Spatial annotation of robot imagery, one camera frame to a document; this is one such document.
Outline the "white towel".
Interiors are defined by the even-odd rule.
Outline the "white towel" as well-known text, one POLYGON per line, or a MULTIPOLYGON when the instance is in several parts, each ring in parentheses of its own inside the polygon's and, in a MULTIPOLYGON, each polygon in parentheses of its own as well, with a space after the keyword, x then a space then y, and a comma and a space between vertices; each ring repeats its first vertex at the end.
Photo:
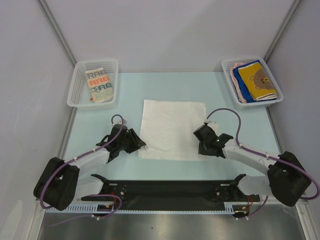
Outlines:
POLYGON ((139 137, 146 147, 138 150, 142 159, 204 161, 198 154, 199 140, 194 131, 206 119, 203 102, 146 99, 139 137))

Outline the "yellow brown bear towel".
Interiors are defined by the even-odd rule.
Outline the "yellow brown bear towel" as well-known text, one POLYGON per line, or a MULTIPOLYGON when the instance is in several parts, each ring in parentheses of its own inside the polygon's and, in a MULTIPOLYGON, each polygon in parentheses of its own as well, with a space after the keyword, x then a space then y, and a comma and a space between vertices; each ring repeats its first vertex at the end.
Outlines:
POLYGON ((254 101, 267 101, 278 97, 258 60, 239 66, 237 71, 254 101))

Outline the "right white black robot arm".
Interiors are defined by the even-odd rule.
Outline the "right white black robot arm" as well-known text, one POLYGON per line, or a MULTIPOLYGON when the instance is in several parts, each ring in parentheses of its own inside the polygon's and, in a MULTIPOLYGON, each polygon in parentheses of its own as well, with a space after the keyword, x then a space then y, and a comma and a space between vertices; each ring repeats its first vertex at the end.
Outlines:
POLYGON ((199 141, 198 154, 238 161, 262 174, 242 173, 232 181, 230 195, 236 201, 249 195, 264 195, 293 207, 311 185, 296 156, 288 151, 277 155, 249 149, 231 135, 216 135, 207 123, 193 134, 199 141))

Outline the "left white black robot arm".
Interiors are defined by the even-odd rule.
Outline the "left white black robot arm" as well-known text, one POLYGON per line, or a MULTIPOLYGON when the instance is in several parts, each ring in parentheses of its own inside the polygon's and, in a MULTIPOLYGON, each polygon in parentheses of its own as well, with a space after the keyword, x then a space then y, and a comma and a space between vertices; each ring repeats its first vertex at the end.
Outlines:
POLYGON ((66 161, 58 157, 51 158, 43 170, 33 195, 47 210, 55 208, 65 210, 74 200, 100 201, 110 199, 109 181, 97 174, 86 174, 117 158, 121 151, 131 154, 146 147, 146 143, 132 128, 115 124, 110 134, 96 144, 96 148, 66 161))

